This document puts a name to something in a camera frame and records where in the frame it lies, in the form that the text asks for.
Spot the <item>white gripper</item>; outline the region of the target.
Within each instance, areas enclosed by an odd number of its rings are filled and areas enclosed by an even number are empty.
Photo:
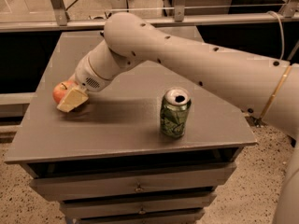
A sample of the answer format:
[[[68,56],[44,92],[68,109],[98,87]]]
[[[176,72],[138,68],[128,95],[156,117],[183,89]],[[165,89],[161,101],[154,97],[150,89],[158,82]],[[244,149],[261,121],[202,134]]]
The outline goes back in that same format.
[[[98,92],[110,84],[108,80],[99,77],[93,71],[87,56],[83,57],[78,63],[74,76],[78,85],[72,85],[57,105],[60,111],[66,113],[84,104],[89,99],[86,90]]]

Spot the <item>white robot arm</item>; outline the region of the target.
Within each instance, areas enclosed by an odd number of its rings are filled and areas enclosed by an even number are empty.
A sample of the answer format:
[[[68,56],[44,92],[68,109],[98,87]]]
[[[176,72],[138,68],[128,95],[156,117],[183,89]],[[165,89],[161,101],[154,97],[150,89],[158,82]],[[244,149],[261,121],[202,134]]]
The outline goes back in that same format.
[[[158,63],[293,139],[299,138],[299,65],[166,34],[128,12],[107,19],[104,40],[81,59],[57,99],[69,112],[120,73]]]

